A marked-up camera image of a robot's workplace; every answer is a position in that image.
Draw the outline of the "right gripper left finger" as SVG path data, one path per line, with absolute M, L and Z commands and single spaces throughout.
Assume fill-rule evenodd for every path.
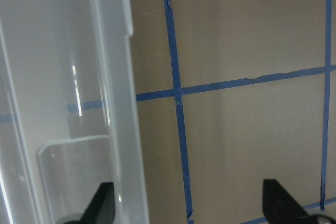
M 72 186 L 61 198 L 64 216 L 56 223 L 114 223 L 115 221 L 114 183 L 103 182 L 86 192 L 84 187 Z

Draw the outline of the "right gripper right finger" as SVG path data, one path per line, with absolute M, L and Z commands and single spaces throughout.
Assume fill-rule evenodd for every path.
M 325 214 L 309 214 L 276 179 L 264 179 L 263 214 L 271 224 L 335 223 Z

